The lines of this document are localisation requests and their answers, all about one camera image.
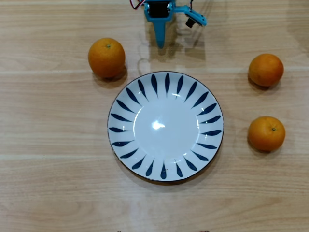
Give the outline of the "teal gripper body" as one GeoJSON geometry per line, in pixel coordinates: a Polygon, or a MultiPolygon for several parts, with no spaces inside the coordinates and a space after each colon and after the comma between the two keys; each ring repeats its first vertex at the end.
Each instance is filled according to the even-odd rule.
{"type": "Polygon", "coordinates": [[[170,22],[174,8],[174,0],[146,0],[144,2],[144,14],[148,22],[170,22]]]}

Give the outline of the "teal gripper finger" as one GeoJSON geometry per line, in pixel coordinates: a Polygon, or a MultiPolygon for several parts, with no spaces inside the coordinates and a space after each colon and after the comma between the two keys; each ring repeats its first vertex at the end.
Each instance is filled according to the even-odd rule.
{"type": "Polygon", "coordinates": [[[153,23],[155,30],[155,38],[157,46],[162,49],[165,45],[166,24],[165,23],[153,23]]]}

